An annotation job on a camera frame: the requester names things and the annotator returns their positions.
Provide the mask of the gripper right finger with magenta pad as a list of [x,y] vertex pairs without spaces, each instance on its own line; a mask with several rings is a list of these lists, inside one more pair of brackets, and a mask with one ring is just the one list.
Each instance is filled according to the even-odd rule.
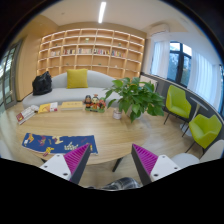
[[157,181],[180,170],[180,167],[168,156],[157,156],[136,144],[132,145],[131,154],[143,185]]

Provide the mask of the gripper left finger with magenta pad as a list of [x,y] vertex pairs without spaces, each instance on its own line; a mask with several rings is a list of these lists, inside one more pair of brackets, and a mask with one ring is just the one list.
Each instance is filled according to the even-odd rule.
[[78,184],[89,159],[90,152],[90,145],[85,144],[65,155],[55,154],[41,166],[41,169],[74,184]]

